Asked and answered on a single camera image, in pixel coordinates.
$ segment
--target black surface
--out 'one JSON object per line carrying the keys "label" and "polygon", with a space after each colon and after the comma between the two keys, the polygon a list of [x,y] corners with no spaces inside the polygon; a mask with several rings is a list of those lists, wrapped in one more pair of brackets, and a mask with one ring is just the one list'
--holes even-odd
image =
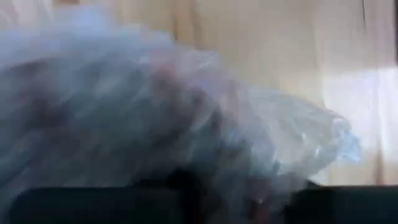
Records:
{"label": "black surface", "polygon": [[39,189],[12,206],[12,224],[185,223],[178,192],[167,189]]}
{"label": "black surface", "polygon": [[398,223],[398,187],[328,187],[294,196],[284,213],[293,223]]}
{"label": "black surface", "polygon": [[[160,188],[31,190],[18,198],[10,218],[11,224],[194,223],[187,218],[195,209],[190,197]],[[286,224],[396,224],[398,187],[309,189],[294,195],[281,215]]]}

